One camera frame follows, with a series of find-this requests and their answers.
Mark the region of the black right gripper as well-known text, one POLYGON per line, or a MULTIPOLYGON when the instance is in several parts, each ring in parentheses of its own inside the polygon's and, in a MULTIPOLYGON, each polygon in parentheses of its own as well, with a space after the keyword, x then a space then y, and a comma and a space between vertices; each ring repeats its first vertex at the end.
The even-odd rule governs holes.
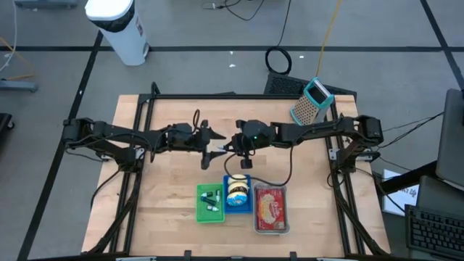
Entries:
POLYGON ((251 169, 253 165, 249 157, 254 155, 257 149, 269 147, 276 136, 276 131, 259 120, 237 120, 236 127, 240 132, 223 147, 223 151, 242 157, 241 169, 251 169))

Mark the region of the grey laptop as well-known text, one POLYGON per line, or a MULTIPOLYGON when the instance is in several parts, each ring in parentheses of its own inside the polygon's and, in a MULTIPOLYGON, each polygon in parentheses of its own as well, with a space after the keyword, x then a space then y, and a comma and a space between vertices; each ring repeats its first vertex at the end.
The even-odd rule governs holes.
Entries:
POLYGON ((464 93, 446 92, 436 174, 464 191, 464 93))

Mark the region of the grey plastic tray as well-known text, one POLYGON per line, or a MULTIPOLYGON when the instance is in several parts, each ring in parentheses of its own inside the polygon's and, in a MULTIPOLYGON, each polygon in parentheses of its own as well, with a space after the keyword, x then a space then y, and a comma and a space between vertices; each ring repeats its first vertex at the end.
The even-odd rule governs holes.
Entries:
POLYGON ((290 230, 290 225, 289 225, 289 219, 288 219, 288 211, 287 211, 287 203, 286 203, 286 187, 285 186, 270 186, 270 185, 267 185, 267 184, 264 184, 262 182, 259 182, 259 183, 256 183, 254 184, 253 186, 253 204, 254 204, 254 214, 253 214, 253 218, 254 218, 254 230, 258 233, 258 234, 262 234, 262 235, 281 235, 281 234, 286 234, 289 232, 290 230), (259 231, 257 230, 257 217, 256 217, 256 206, 257 206, 257 203, 256 203, 256 200, 257 200, 257 196, 256 196, 256 189, 259 188, 259 187, 273 187, 273 188, 282 188, 284 190, 284 202, 285 202, 285 207, 286 207, 286 215, 285 215, 285 218, 286 218, 286 230, 284 231, 281 231, 281 232, 278 232, 278 231, 271 231, 271 232, 262 232, 262 231, 259 231))

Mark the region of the white paper sheet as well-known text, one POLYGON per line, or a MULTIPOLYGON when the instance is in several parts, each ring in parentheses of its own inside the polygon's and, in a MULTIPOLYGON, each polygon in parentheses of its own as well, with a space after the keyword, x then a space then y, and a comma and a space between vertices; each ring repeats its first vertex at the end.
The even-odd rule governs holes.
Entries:
POLYGON ((414 185, 391 193, 388 196, 382 196, 381 210, 385 213, 404 217, 405 205, 416 205, 419 188, 419 185, 414 185))

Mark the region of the black desk beam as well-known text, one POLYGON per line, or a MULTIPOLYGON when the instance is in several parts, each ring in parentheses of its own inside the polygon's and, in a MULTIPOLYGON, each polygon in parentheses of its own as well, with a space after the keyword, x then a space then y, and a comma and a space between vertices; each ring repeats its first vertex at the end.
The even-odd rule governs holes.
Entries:
POLYGON ((430 162, 414 170, 408 171, 407 173, 393 177, 387 181, 382 181, 376 186, 376 188, 380 192, 391 194, 419 184, 420 179, 423 176, 437 178, 436 165, 436 161, 430 162))

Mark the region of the white trash can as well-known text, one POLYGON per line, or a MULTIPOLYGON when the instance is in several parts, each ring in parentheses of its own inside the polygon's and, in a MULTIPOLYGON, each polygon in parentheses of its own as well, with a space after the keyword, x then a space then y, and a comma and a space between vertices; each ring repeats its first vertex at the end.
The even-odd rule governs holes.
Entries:
POLYGON ((85 11, 123 64, 145 63, 149 43, 135 0, 88 0, 85 11))

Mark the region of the black aluminium table frame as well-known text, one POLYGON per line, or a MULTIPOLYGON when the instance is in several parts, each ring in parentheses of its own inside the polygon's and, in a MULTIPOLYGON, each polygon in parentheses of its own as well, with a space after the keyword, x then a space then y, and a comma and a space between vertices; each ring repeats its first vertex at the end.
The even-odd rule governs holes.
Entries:
MULTIPOLYGON (((154 101, 151 129, 173 123, 189 122, 195 109, 209 120, 212 128, 229 137, 238 132, 236 119, 291 122, 289 108, 294 99, 239 98, 225 99, 157 99, 154 101)), ((226 141, 212 141, 221 146, 226 141)), ((137 213, 130 243, 130 255, 181 256, 191 250, 195 257, 343 257, 344 245, 339 229, 339 215, 334 193, 326 183, 329 163, 323 139, 306 141, 294 148, 294 170, 287 184, 287 234, 262 235, 254 231, 253 216, 226 215, 223 223, 196 222, 196 186, 220 183, 223 161, 211 162, 200 169, 198 153, 158 154, 153 164, 145 163, 141 179, 137 213)), ((253 157, 251 175, 267 181, 284 182, 289 170, 289 150, 263 149, 253 157)), ((352 192, 360 222, 370 236, 390 253, 384 221, 370 175, 351 174, 352 192)), ((123 176, 108 183, 95 198, 82 251, 91 250, 114 220, 123 176)))

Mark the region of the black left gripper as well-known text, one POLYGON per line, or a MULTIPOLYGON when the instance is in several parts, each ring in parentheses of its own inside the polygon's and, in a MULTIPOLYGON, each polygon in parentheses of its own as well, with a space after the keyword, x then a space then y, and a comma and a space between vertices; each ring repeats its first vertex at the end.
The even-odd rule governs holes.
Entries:
POLYGON ((208 144, 210 139, 212 140, 224 140, 225 136, 214 132, 212 129, 209 129, 208 120, 203 120, 199 126, 199 129, 194 134, 195 136, 195 147, 202 153, 201 159, 201 169, 206 170, 210 166, 210 161, 216 157, 224 155, 224 152, 214 152, 208 151, 208 144))

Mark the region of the grey floor stand foot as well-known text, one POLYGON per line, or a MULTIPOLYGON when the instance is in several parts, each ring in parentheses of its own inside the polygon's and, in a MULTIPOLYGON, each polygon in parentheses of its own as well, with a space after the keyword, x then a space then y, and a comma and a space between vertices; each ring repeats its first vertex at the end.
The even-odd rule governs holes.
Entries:
POLYGON ((13 0, 17 7, 26 9, 71 9, 78 0, 13 0))
POLYGON ((33 82, 0 80, 0 91, 29 91, 35 93, 38 87, 33 82))

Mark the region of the red popcorn box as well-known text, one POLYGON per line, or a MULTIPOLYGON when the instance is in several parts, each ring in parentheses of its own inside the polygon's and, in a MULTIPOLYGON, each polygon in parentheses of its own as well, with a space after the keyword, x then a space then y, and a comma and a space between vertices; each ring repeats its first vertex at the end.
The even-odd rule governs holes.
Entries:
POLYGON ((282 188, 256 189, 257 230, 262 232, 286 230, 286 207, 282 188))

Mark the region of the teal metal box grater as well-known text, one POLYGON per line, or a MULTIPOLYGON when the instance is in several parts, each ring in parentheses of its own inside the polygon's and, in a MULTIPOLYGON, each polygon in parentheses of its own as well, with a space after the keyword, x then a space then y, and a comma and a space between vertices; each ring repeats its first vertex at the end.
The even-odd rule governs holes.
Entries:
POLYGON ((291 117, 297 125, 321 123, 334 101, 334 95, 314 77, 303 89, 301 97, 290 109, 291 117))

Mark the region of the blue plastic basket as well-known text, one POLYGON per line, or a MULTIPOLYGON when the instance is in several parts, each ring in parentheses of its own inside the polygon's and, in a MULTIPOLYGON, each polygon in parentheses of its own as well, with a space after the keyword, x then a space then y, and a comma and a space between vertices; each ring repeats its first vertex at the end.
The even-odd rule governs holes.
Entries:
POLYGON ((228 206, 226 203, 226 198, 228 196, 228 186, 229 186, 228 176, 229 175, 223 176, 223 197, 224 197, 225 213, 226 214, 251 214, 253 211, 253 203, 252 203, 253 192, 252 192, 251 178, 249 177, 249 175, 245 175, 248 178, 246 184, 249 187, 249 191, 247 193, 248 201, 246 202, 246 204, 241 205, 239 207, 231 207, 231 206, 228 206))

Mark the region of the blue frosted toy donut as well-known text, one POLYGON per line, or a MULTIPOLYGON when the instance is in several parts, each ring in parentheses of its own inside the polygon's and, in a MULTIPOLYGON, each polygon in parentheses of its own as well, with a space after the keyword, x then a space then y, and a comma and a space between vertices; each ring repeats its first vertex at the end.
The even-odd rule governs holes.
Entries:
POLYGON ((226 198, 226 203, 231 207, 239 207, 246 204, 248 201, 247 193, 242 191, 236 191, 230 193, 226 198))

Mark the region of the black keyboard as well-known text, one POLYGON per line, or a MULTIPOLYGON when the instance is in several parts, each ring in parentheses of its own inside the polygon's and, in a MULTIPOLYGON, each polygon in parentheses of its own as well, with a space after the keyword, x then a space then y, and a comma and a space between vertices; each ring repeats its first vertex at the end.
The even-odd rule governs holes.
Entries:
POLYGON ((464 261, 464 216, 406 204, 405 219, 409 249, 464 261))

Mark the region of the green plastic basket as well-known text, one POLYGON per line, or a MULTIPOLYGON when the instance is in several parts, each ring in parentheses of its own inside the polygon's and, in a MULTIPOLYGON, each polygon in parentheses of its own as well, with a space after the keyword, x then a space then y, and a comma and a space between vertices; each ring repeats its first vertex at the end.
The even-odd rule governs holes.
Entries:
POLYGON ((205 183, 198 184, 196 188, 196 221, 198 223, 222 223, 225 221, 225 208, 224 208, 224 197, 223 197, 223 185, 221 183, 205 183), (210 192, 212 195, 207 197, 216 201, 215 191, 220 189, 221 196, 220 201, 216 202, 215 207, 219 209, 218 212, 209 211, 206 202, 201 200, 201 194, 204 192, 210 192))

